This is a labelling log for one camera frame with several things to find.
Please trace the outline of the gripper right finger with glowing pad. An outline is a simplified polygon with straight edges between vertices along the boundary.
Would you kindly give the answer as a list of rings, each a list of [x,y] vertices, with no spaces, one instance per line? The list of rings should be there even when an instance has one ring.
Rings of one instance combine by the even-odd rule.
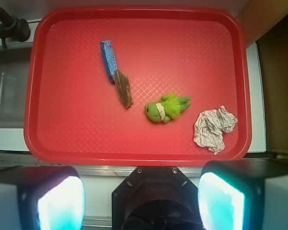
[[[288,230],[288,160],[210,161],[198,205],[207,230]]]

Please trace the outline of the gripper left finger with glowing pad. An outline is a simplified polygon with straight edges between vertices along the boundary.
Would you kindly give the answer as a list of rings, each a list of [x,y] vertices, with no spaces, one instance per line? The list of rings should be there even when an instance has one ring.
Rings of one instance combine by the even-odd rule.
[[[73,167],[0,167],[0,230],[80,230],[84,210]]]

